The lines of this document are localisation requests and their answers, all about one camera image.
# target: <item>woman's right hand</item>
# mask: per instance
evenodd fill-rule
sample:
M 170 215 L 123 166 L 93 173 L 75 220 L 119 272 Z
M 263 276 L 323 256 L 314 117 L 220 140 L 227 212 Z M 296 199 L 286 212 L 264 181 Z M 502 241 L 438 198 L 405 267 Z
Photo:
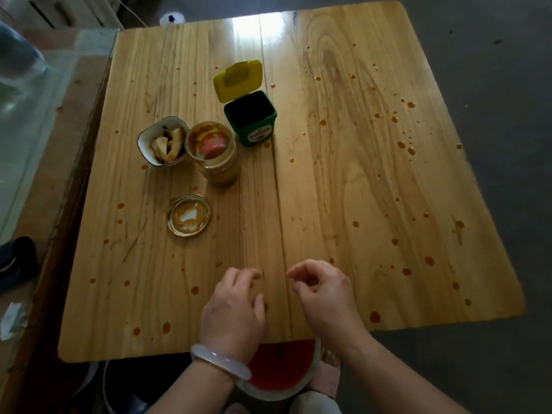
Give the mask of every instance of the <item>woman's right hand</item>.
M 308 326 L 326 346 L 342 357 L 367 332 L 354 301 L 353 286 L 343 272 L 322 260 L 305 260 L 291 267 Z

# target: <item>white cloth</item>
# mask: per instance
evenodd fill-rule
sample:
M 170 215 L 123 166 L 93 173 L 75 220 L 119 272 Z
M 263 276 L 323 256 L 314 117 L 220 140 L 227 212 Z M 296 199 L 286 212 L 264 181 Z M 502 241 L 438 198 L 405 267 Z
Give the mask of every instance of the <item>white cloth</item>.
M 289 414 L 341 414 L 341 410 L 329 396 L 308 391 L 295 398 Z

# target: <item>jar lid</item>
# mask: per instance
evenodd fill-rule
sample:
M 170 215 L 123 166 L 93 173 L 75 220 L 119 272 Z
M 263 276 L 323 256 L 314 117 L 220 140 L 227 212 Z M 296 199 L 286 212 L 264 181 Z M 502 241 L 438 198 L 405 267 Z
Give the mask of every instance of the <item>jar lid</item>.
M 228 103 L 257 90 L 263 84 L 263 64 L 259 60 L 236 62 L 212 79 L 221 103 Z
M 179 237 L 193 237 L 207 227 L 211 207 L 200 195 L 191 193 L 175 199 L 167 211 L 167 225 Z

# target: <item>green plastic container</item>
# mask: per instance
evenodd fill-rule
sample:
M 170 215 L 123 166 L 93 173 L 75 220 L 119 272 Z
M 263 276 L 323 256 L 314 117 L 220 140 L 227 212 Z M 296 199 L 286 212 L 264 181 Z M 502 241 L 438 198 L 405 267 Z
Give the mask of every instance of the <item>green plastic container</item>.
M 246 147 L 263 142 L 274 133 L 278 113 L 266 93 L 258 90 L 262 82 L 263 66 L 259 60 L 235 63 L 213 79 L 219 101 L 226 103 L 224 114 Z

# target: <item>woman's left hand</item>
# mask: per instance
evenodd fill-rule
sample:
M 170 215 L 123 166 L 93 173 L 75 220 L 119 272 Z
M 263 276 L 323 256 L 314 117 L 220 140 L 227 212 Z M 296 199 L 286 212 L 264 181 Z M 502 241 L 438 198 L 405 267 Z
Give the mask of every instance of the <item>woman's left hand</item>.
M 248 302 L 253 279 L 260 279 L 256 269 L 229 268 L 203 308 L 201 343 L 214 352 L 247 365 L 265 332 L 265 297 L 257 294 Z

